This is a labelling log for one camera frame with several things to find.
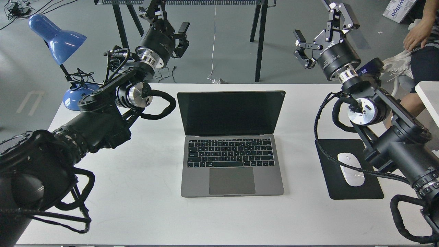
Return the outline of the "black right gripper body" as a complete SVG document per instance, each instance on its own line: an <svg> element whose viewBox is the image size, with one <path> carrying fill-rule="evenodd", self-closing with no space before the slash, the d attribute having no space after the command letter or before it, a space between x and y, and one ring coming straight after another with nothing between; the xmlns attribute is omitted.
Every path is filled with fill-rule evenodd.
<svg viewBox="0 0 439 247"><path fill-rule="evenodd" d="M317 36L317 44L323 47L317 52L317 64L329 81L336 80L334 73L343 66L353 63L353 67L357 68L361 63L358 54L347 41L347 35L341 31L333 31L331 40L327 41L326 30L322 30Z"/></svg>

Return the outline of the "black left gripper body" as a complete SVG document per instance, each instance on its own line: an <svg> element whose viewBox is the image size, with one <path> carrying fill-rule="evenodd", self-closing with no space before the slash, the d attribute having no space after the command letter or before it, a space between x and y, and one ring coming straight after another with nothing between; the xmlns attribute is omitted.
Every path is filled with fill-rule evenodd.
<svg viewBox="0 0 439 247"><path fill-rule="evenodd" d="M138 57L149 62L146 57L150 56L156 68L165 67L175 50L174 35L175 30L168 20L156 20L137 46Z"/></svg>

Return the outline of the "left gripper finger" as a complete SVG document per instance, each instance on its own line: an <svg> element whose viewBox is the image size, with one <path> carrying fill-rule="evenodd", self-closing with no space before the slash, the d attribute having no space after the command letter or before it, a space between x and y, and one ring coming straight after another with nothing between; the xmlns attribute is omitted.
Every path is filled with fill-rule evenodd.
<svg viewBox="0 0 439 247"><path fill-rule="evenodd" d="M171 56L173 58L181 58L187 48L189 47L189 41L187 40L187 31L190 26L190 22L183 22L178 30L175 32L174 28L171 27Z"/></svg>
<svg viewBox="0 0 439 247"><path fill-rule="evenodd" d="M150 26L165 26L167 21L166 0L151 0L147 8L139 7L139 17Z"/></svg>

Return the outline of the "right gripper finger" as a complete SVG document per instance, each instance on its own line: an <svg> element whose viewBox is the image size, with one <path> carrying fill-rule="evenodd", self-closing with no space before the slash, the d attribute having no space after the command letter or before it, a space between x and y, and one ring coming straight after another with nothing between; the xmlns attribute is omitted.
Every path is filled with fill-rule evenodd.
<svg viewBox="0 0 439 247"><path fill-rule="evenodd" d="M300 30L294 30L293 34L296 37L296 50L294 51L295 57L305 69L312 69L315 66L317 59L323 54L323 44L307 43ZM312 58L309 58L305 53L306 49L315 50L317 52L317 57L314 58L312 56Z"/></svg>
<svg viewBox="0 0 439 247"><path fill-rule="evenodd" d="M345 38L348 32L357 30L360 27L360 23L350 5L330 2L329 0L323 0L322 3L329 12L329 18L323 30L325 42L333 41L336 33L341 38Z"/></svg>

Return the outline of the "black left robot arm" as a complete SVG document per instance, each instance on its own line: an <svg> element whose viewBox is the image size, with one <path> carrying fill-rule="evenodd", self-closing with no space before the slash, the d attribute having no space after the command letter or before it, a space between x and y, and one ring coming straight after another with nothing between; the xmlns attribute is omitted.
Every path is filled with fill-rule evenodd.
<svg viewBox="0 0 439 247"><path fill-rule="evenodd" d="M180 58L189 46L184 22L176 32L167 19L166 1L152 0L139 17L150 28L134 51L127 44L118 4L114 4L123 47L107 51L108 72L102 86L83 95L80 114L55 131L27 131L1 142L1 246L14 246L31 220L83 234L90 228L86 208L95 181L88 170L75 167L88 153L114 149L131 138L138 118L162 119L177 102L153 90L148 81L155 69Z"/></svg>

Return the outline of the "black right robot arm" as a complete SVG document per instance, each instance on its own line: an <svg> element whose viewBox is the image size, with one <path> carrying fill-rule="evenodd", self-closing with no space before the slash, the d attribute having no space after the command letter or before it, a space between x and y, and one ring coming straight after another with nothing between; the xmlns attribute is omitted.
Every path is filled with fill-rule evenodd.
<svg viewBox="0 0 439 247"><path fill-rule="evenodd" d="M350 5L323 1L329 17L325 28L308 43L299 30L294 55L306 69L318 64L327 80L338 80L342 87L329 93L320 105L314 122L315 143L330 161L343 167L411 186L416 197L395 195L390 201L398 232L420 244L438 243L438 157L425 147L432 135L400 102L381 88L383 63L375 58L359 67L361 59L347 41L347 33L359 28ZM334 97L332 121L346 132L358 133L365 144L364 158L376 168L364 170L337 161L321 145L317 126L323 108ZM414 236L405 228L399 202L421 206L421 214L432 229L431 236Z"/></svg>

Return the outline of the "person's hand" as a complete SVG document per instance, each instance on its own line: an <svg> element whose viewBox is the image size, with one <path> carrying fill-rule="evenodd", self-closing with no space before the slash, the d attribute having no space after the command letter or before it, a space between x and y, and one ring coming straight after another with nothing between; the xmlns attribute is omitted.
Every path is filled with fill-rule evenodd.
<svg viewBox="0 0 439 247"><path fill-rule="evenodd" d="M413 27L404 38L404 49L409 52L414 50L417 45L419 45L420 48L424 48L427 43L427 39L431 34L433 24L434 19L423 18L420 20L420 22L415 25L415 27Z"/></svg>

